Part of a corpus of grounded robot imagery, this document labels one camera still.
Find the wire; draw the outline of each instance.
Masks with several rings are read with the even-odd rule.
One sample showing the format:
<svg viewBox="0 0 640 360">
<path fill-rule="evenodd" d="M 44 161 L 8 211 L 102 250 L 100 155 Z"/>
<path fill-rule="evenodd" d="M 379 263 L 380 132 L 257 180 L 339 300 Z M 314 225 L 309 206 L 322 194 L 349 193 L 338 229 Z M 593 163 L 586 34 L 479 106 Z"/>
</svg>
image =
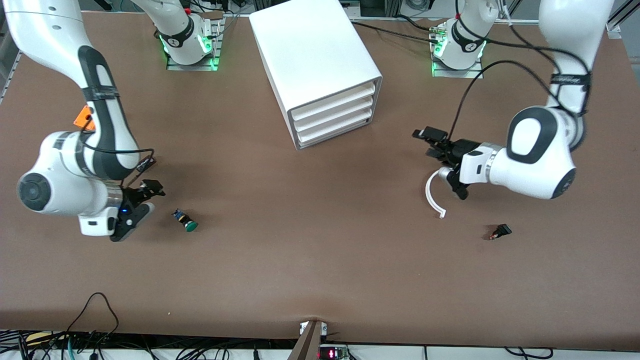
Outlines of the wire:
<svg viewBox="0 0 640 360">
<path fill-rule="evenodd" d="M 50 339 L 52 336 L 47 335 L 47 336 L 41 336 L 39 338 L 36 339 L 32 339 L 29 341 L 26 341 L 24 339 L 24 336 L 29 336 L 29 335 L 33 335 L 33 334 L 37 334 L 40 331 L 16 331 L 16 330 L 11 330 L 11 331 L 7 331 L 5 334 L 3 334 L 3 337 L 0 339 L 0 342 L 7 342 L 7 341 L 17 341 L 16 344 L 10 344 L 11 346 L 2 346 L 2 351 L 0 351 L 0 354 L 3 354 L 7 351 L 12 351 L 12 350 L 20 350 L 20 347 L 24 347 L 25 350 L 28 349 L 29 345 L 39 345 L 40 347 L 42 347 L 42 343 L 44 341 L 47 341 L 48 339 Z"/>
<path fill-rule="evenodd" d="M 151 358 L 152 358 L 153 360 L 159 360 L 159 359 L 156 357 L 156 355 L 154 354 L 154 352 L 153 352 L 153 351 L 151 351 L 151 348 L 149 348 L 149 344 L 147 343 L 147 340 L 145 339 L 145 336 L 141 334 L 141 335 L 140 335 L 140 337 L 142 337 L 142 341 L 144 341 L 144 342 L 145 342 L 145 347 L 147 348 L 147 352 L 151 355 Z"/>
<path fill-rule="evenodd" d="M 67 339 L 67 352 L 69 353 L 69 359 L 76 360 L 76 357 L 74 356 L 74 351 L 71 348 L 71 337 Z"/>
<path fill-rule="evenodd" d="M 87 299 L 86 303 L 84 303 L 84 307 L 82 308 L 82 311 L 80 311 L 80 313 L 78 314 L 78 316 L 76 316 L 74 321 L 72 321 L 69 324 L 69 326 L 67 327 L 67 331 L 66 332 L 69 332 L 69 330 L 71 330 L 71 327 L 76 323 L 76 321 L 78 321 L 78 319 L 80 319 L 80 317 L 86 311 L 86 308 L 89 306 L 89 303 L 91 302 L 91 299 L 93 299 L 93 297 L 96 296 L 96 295 L 100 295 L 104 299 L 104 302 L 107 304 L 107 307 L 109 308 L 109 312 L 111 312 L 111 314 L 113 315 L 113 318 L 116 320 L 116 325 L 115 325 L 115 327 L 113 327 L 113 330 L 109 331 L 105 336 L 101 337 L 100 340 L 104 339 L 106 336 L 111 335 L 114 331 L 116 331 L 118 329 L 118 326 L 120 326 L 120 320 L 118 319 L 118 316 L 116 315 L 116 313 L 111 308 L 111 304 L 109 304 L 109 299 L 107 299 L 107 296 L 98 291 L 98 292 L 92 293 L 91 296 L 89 296 L 89 298 Z"/>
<path fill-rule="evenodd" d="M 403 14 L 399 13 L 395 17 L 399 17 L 401 19 L 407 20 L 409 22 L 409 24 L 415 26 L 416 28 L 419 28 L 420 30 L 431 32 L 431 28 L 425 28 L 424 26 L 418 25 L 418 23 L 413 21 L 413 19 L 411 19 L 409 16 L 406 16 L 406 15 L 403 15 Z"/>
<path fill-rule="evenodd" d="M 511 14 L 509 13 L 509 8 L 507 7 L 507 4 L 504 0 L 501 0 L 501 1 L 502 1 L 502 8 L 504 9 L 504 15 L 507 17 L 507 22 L 509 23 L 509 29 L 511 30 L 511 32 L 526 45 L 534 47 L 534 45 L 530 43 L 527 39 L 525 39 L 513 26 L 513 21 L 511 20 Z M 547 59 L 547 61 L 554 64 L 554 67 L 558 70 L 558 72 L 560 71 L 560 66 L 558 66 L 558 63 L 555 61 L 555 59 L 543 53 L 542 50 L 540 49 L 533 49 L 533 50 L 536 51 L 543 58 Z"/>
<path fill-rule="evenodd" d="M 100 354 L 100 359 L 104 360 L 104 355 L 102 354 L 102 348 L 100 348 L 100 344 L 97 344 L 97 348 L 98 348 L 98 354 Z"/>
<path fill-rule="evenodd" d="M 514 0 L 511 5 L 509 6 L 511 8 L 511 10 L 506 9 L 509 12 L 515 12 L 516 9 L 520 6 L 520 3 L 522 2 L 522 0 Z"/>
<path fill-rule="evenodd" d="M 233 11 L 231 11 L 231 10 L 225 10 L 226 12 L 230 12 L 230 13 L 234 14 L 233 18 L 232 18 L 232 19 L 231 19 L 231 21 L 229 22 L 229 25 L 225 25 L 225 28 L 224 28 L 224 29 L 222 29 L 222 31 L 220 31 L 220 33 L 218 33 L 217 35 L 211 35 L 211 36 L 208 36 L 207 38 L 208 38 L 209 40 L 213 40 L 213 39 L 215 39 L 215 38 L 220 37 L 220 35 L 224 34 L 224 33 L 225 33 L 225 31 L 226 31 L 228 28 L 230 28 L 230 27 L 231 27 L 231 25 L 233 25 L 233 24 L 234 24 L 234 22 L 236 22 L 237 18 L 242 14 L 242 9 L 243 9 L 243 8 L 240 8 L 240 10 L 238 10 L 238 13 L 234 13 L 234 12 L 233 12 Z"/>
<path fill-rule="evenodd" d="M 513 352 L 508 347 L 504 347 L 504 350 L 507 350 L 509 352 L 509 354 L 511 354 L 511 355 L 524 357 L 524 360 L 529 360 L 529 358 L 531 358 L 531 359 L 539 359 L 539 360 L 547 360 L 547 359 L 551 359 L 554 356 L 554 349 L 552 349 L 552 348 L 548 348 L 547 349 L 547 350 L 549 350 L 549 355 L 547 355 L 547 356 L 536 356 L 536 355 L 527 354 L 522 347 L 518 347 L 518 350 L 520 350 L 520 353 Z"/>
<path fill-rule="evenodd" d="M 47 347 L 47 350 L 45 350 L 44 355 L 42 356 L 42 360 L 44 360 L 45 357 L 48 357 L 49 360 L 51 360 L 51 355 L 49 355 L 49 352 L 51 351 L 51 349 L 53 349 L 53 346 L 51 346 L 51 344 L 49 344 L 49 347 Z"/>
<path fill-rule="evenodd" d="M 176 360 L 197 360 L 200 358 L 200 356 L 204 356 L 205 352 L 212 350 L 212 349 L 218 349 L 218 351 L 216 352 L 216 357 L 214 358 L 217 359 L 218 358 L 218 354 L 220 352 L 220 350 L 224 350 L 222 353 L 222 359 L 225 358 L 225 355 L 227 356 L 227 360 L 228 357 L 230 356 L 230 353 L 227 350 L 227 347 L 229 346 L 235 346 L 235 345 L 240 345 L 243 343 L 248 343 L 254 340 L 235 340 L 235 341 L 228 341 L 226 343 L 218 343 L 215 344 L 213 346 L 208 346 L 208 347 L 197 347 L 196 349 L 193 349 L 192 351 L 189 351 L 187 354 L 185 354 L 184 356 L 182 356 L 182 354 L 187 350 L 187 348 L 182 349 L 182 351 L 180 351 L 180 353 L 178 354 L 178 356 L 176 357 Z"/>
<path fill-rule="evenodd" d="M 18 348 L 20 349 L 20 356 L 22 360 L 28 360 L 29 356 L 27 354 L 26 342 L 24 341 L 20 331 L 18 332 Z"/>
<path fill-rule="evenodd" d="M 460 104 L 458 105 L 458 110 L 456 112 L 456 117 L 453 119 L 453 124 L 451 124 L 451 130 L 449 131 L 449 136 L 447 137 L 447 140 L 451 140 L 451 136 L 453 135 L 453 131 L 456 128 L 456 124 L 458 123 L 458 118 L 460 117 L 460 111 L 462 110 L 462 105 L 464 104 L 465 99 L 467 98 L 467 95 L 469 94 L 469 90 L 471 90 L 471 87 L 474 86 L 474 84 L 476 83 L 476 80 L 478 80 L 480 78 L 480 76 L 482 74 L 484 74 L 484 72 L 486 72 L 490 68 L 492 68 L 492 67 L 494 67 L 496 65 L 500 65 L 502 63 L 509 63 L 509 64 L 515 65 L 515 66 L 521 68 L 522 70 L 526 71 L 529 75 L 531 75 L 532 78 L 534 78 L 536 80 L 536 82 L 540 85 L 540 87 L 545 89 L 545 91 L 547 92 L 547 94 L 549 94 L 549 96 L 553 97 L 554 100 L 556 100 L 556 102 L 558 104 L 560 104 L 560 102 L 558 101 L 557 95 L 554 94 L 551 91 L 551 89 L 545 84 L 545 82 L 533 70 L 531 70 L 531 68 L 529 68 L 528 66 L 524 65 L 523 63 L 519 63 L 519 62 L 513 61 L 513 60 L 495 61 L 495 62 L 487 65 L 484 69 L 480 70 L 480 72 L 478 72 L 478 74 L 473 78 L 473 80 L 471 80 L 471 82 L 467 86 L 467 89 L 465 90 L 465 93 L 462 95 L 462 99 L 460 99 Z M 569 112 L 566 108 L 564 108 L 564 106 L 562 106 L 562 104 L 560 104 L 560 109 Z"/>
<path fill-rule="evenodd" d="M 86 303 L 84 303 L 84 307 L 82 308 L 82 311 L 80 311 L 80 313 L 78 314 L 78 316 L 76 316 L 76 318 L 74 319 L 74 321 L 72 321 L 69 326 L 67 327 L 67 330 L 65 331 L 65 334 L 69 333 L 69 330 L 71 330 L 71 327 L 76 323 L 76 321 L 78 321 L 78 319 L 80 319 L 80 317 L 84 314 L 84 312 L 86 311 L 86 308 L 89 306 L 89 302 L 91 302 L 91 299 L 96 296 L 96 295 L 100 295 L 103 299 L 104 302 L 107 304 L 107 308 L 109 309 L 109 312 L 111 312 L 111 314 L 113 315 L 113 318 L 116 320 L 116 325 L 113 327 L 113 329 L 111 331 L 109 331 L 108 333 L 106 333 L 105 335 L 103 335 L 98 342 L 96 342 L 96 346 L 93 348 L 93 352 L 95 352 L 95 349 L 97 347 L 99 347 L 100 343 L 102 342 L 102 340 L 106 339 L 108 336 L 110 336 L 111 334 L 113 334 L 117 329 L 118 326 L 120 326 L 120 320 L 118 319 L 118 315 L 116 315 L 116 313 L 113 311 L 113 309 L 111 308 L 111 304 L 109 304 L 109 299 L 107 299 L 107 296 L 101 292 L 95 292 L 92 293 L 91 296 L 89 296 L 89 298 L 87 299 Z"/>
<path fill-rule="evenodd" d="M 94 133 L 95 133 L 95 132 L 91 132 L 91 131 L 90 131 L 90 132 L 87 132 L 87 131 L 86 131 L 86 127 L 87 127 L 87 126 L 89 126 L 89 124 L 91 123 L 91 121 L 92 121 L 91 119 L 87 120 L 87 121 L 84 123 L 84 126 L 82 127 L 82 129 L 80 130 L 80 142 L 82 143 L 82 145 L 83 145 L 84 147 L 86 147 L 86 148 L 88 148 L 88 149 L 91 149 L 91 150 L 93 150 L 93 151 L 97 151 L 97 152 L 103 152 L 103 153 L 105 153 L 105 154 L 139 154 L 139 153 L 141 153 L 141 152 L 151 152 L 151 157 L 153 157 L 153 156 L 154 156 L 154 154 L 156 153 L 156 150 L 155 150 L 155 149 L 153 149 L 153 148 L 149 148 L 149 149 L 138 149 L 138 150 L 107 150 L 107 149 L 102 149 L 102 148 L 100 148 L 100 147 L 93 147 L 93 146 L 91 146 L 91 145 L 88 145 L 88 144 L 86 143 L 86 140 L 88 139 L 88 136 L 87 136 L 87 138 L 82 138 L 82 135 L 87 135 L 87 134 L 89 134 L 89 135 L 90 135 L 90 134 L 94 134 Z M 105 300 L 105 301 L 107 301 L 107 298 L 104 296 L 104 294 L 103 294 L 103 293 L 94 293 L 94 294 L 93 294 L 93 295 L 91 295 L 91 296 L 94 296 L 95 294 L 100 294 L 100 295 L 102 295 L 102 297 L 104 297 L 104 300 Z"/>
<path fill-rule="evenodd" d="M 420 41 L 426 41 L 426 42 L 430 42 L 432 44 L 436 44 L 437 41 L 430 39 L 430 38 L 421 38 L 421 37 L 415 37 L 413 35 L 409 35 L 409 34 L 403 34 L 403 33 L 396 33 L 395 31 L 391 31 L 391 30 L 387 30 L 387 29 L 383 29 L 383 28 L 378 28 L 377 26 L 372 26 L 369 24 L 363 24 L 362 22 L 355 22 L 355 21 L 351 21 L 352 24 L 354 25 L 359 25 L 359 26 L 364 26 L 365 28 L 369 28 L 369 29 L 373 29 L 373 30 L 378 30 L 378 31 L 382 31 L 385 33 L 390 33 L 393 35 L 397 35 L 399 37 L 405 37 L 405 38 L 412 38 L 412 39 L 416 39 L 416 40 L 420 40 Z"/>
<path fill-rule="evenodd" d="M 202 12 L 205 12 L 205 11 L 204 11 L 204 9 L 205 9 L 205 8 L 204 8 L 204 6 L 202 6 L 202 4 L 200 4 L 200 1 L 198 1 L 197 3 L 194 3 L 193 1 L 190 1 L 190 0 L 189 0 L 189 4 L 196 5 L 197 7 L 199 7 L 199 8 L 200 8 L 200 10 L 201 10 Z"/>
<path fill-rule="evenodd" d="M 349 356 L 349 360 L 358 360 L 358 358 L 351 353 L 351 350 L 349 350 L 349 345 L 347 345 L 347 355 Z"/>
</svg>

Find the white curved plastic part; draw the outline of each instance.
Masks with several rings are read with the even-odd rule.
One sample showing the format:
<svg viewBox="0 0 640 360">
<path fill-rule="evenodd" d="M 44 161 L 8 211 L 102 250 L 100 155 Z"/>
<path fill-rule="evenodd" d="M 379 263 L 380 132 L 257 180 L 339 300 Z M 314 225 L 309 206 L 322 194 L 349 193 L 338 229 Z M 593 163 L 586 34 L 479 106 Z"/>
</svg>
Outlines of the white curved plastic part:
<svg viewBox="0 0 640 360">
<path fill-rule="evenodd" d="M 447 213 L 447 210 L 442 208 L 440 205 L 436 204 L 436 201 L 433 200 L 433 196 L 431 196 L 431 182 L 433 178 L 436 177 L 443 168 L 444 167 L 439 168 L 436 172 L 434 172 L 431 176 L 429 176 L 429 179 L 427 180 L 427 185 L 424 186 L 424 194 L 427 196 L 427 201 L 435 211 L 440 213 L 440 218 L 444 218 L 444 215 Z"/>
</svg>

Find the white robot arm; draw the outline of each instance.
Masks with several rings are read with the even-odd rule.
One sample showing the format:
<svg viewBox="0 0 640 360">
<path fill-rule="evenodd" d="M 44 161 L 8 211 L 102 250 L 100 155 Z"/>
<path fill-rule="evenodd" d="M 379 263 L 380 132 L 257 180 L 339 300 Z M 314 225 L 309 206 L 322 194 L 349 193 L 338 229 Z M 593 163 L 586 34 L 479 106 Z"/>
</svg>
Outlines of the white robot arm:
<svg viewBox="0 0 640 360">
<path fill-rule="evenodd" d="M 472 183 L 502 185 L 539 199 L 562 195 L 573 183 L 571 152 L 583 141 L 584 104 L 590 72 L 613 0 L 542 0 L 540 29 L 558 65 L 546 106 L 515 115 L 505 147 L 471 140 L 450 141 L 447 133 L 427 127 L 414 137 L 431 145 L 428 155 L 448 169 L 442 177 L 465 199 Z"/>
<path fill-rule="evenodd" d="M 156 26 L 165 51 L 178 64 L 191 65 L 212 51 L 211 21 L 187 13 L 179 0 L 131 0 Z"/>
<path fill-rule="evenodd" d="M 167 39 L 189 35 L 170 47 L 177 62 L 195 62 L 206 54 L 197 40 L 190 41 L 200 30 L 194 29 L 195 20 L 181 7 L 178 11 L 178 0 L 136 3 L 153 15 Z M 3 4 L 18 48 L 73 80 L 83 91 L 95 124 L 92 133 L 60 131 L 45 138 L 35 165 L 18 183 L 22 203 L 39 213 L 78 216 L 85 235 L 123 240 L 153 211 L 153 204 L 143 202 L 164 192 L 153 180 L 144 180 L 138 189 L 116 183 L 131 174 L 139 154 L 150 149 L 139 150 L 129 131 L 111 71 L 86 36 L 77 1 L 3 0 Z"/>
<path fill-rule="evenodd" d="M 459 16 L 473 34 L 461 25 L 458 15 L 447 20 L 438 26 L 445 31 L 443 35 L 436 35 L 439 43 L 434 47 L 433 55 L 444 65 L 455 70 L 473 66 L 485 45 L 485 41 L 476 35 L 485 37 L 489 34 L 495 19 L 498 18 L 497 1 L 502 0 L 466 0 Z"/>
</svg>

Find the black strap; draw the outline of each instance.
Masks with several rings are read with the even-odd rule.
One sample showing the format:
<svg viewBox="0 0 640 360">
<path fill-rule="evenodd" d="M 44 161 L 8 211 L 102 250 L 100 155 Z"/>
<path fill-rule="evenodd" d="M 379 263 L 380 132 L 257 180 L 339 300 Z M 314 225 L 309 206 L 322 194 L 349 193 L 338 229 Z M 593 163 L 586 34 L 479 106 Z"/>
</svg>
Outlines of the black strap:
<svg viewBox="0 0 640 360">
<path fill-rule="evenodd" d="M 87 101 L 109 100 L 120 97 L 120 92 L 115 86 L 98 85 L 81 89 L 84 99 Z"/>
<path fill-rule="evenodd" d="M 460 45 L 464 53 L 473 53 L 484 42 L 482 39 L 471 40 L 462 36 L 458 30 L 458 21 L 451 26 L 451 34 L 453 35 L 453 40 Z"/>
<path fill-rule="evenodd" d="M 591 85 L 591 75 L 553 74 L 551 83 L 558 85 Z"/>
<path fill-rule="evenodd" d="M 162 36 L 164 42 L 166 42 L 170 47 L 182 47 L 184 41 L 193 35 L 193 29 L 195 27 L 193 24 L 193 19 L 191 17 L 187 18 L 189 19 L 189 24 L 187 24 L 187 27 L 175 35 L 167 35 L 158 31 L 160 36 Z"/>
</svg>

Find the green led light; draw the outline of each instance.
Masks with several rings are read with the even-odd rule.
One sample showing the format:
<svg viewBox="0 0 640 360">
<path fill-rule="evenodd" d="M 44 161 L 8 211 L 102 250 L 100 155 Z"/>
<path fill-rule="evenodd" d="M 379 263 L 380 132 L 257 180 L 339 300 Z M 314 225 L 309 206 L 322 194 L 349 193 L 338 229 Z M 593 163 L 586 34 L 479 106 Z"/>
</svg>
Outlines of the green led light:
<svg viewBox="0 0 640 360">
<path fill-rule="evenodd" d="M 162 39 L 162 35 L 158 35 L 158 38 L 160 39 L 160 44 L 162 44 L 162 48 L 164 50 L 165 53 L 169 53 L 169 50 L 166 49 L 166 45 L 164 44 L 164 40 Z"/>
<path fill-rule="evenodd" d="M 439 41 L 438 45 L 433 49 L 433 54 L 437 57 L 441 57 L 442 53 L 444 53 L 444 48 L 449 43 L 447 37 L 442 37 L 442 40 Z"/>
<path fill-rule="evenodd" d="M 218 71 L 218 59 L 209 59 L 209 66 L 211 66 L 211 70 Z"/>
<path fill-rule="evenodd" d="M 200 42 L 200 47 L 202 47 L 202 51 L 204 51 L 205 53 L 208 53 L 209 51 L 211 51 L 211 40 L 198 35 L 198 42 Z"/>
</svg>

